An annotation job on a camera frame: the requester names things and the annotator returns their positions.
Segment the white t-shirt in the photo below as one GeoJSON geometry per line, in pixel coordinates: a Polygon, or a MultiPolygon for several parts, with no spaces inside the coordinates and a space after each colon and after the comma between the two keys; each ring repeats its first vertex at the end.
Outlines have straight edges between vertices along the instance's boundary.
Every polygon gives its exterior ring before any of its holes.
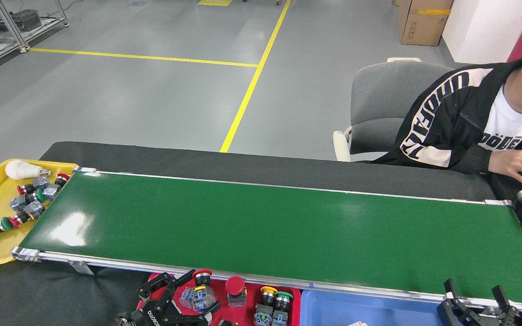
{"type": "Polygon", "coordinates": [[[522,113],[510,107],[499,89],[479,146],[491,151],[512,150],[522,141],[522,113]]]}

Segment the chair backrest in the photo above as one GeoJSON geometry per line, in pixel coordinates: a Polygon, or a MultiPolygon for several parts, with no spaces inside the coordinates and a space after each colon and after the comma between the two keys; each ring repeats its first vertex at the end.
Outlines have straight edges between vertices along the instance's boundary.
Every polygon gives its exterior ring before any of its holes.
{"type": "Polygon", "coordinates": [[[352,84],[350,153],[390,151],[416,98],[451,68],[397,61],[360,70],[352,84]]]}

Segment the gray office chair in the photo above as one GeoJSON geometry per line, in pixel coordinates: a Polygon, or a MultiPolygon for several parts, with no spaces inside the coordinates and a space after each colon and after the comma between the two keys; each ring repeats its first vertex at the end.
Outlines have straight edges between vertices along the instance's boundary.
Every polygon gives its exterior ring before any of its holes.
{"type": "Polygon", "coordinates": [[[349,162],[350,154],[375,152],[379,157],[391,150],[412,103],[451,70],[418,58],[389,58],[360,70],[352,83],[352,124],[332,135],[336,159],[349,162]]]}

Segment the white wall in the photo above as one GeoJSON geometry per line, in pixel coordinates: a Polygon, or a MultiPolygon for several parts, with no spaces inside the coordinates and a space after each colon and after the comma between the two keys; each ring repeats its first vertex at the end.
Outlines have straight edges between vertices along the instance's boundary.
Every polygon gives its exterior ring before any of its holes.
{"type": "Polygon", "coordinates": [[[522,0],[454,0],[443,39],[456,62],[505,62],[522,33],[522,0]]]}

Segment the green conveyor belt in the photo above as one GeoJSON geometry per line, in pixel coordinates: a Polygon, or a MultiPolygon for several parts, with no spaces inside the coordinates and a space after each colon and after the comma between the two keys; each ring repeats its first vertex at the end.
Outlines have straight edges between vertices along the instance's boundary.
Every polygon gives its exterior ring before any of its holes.
{"type": "Polygon", "coordinates": [[[507,206],[75,173],[23,248],[522,302],[507,206]]]}

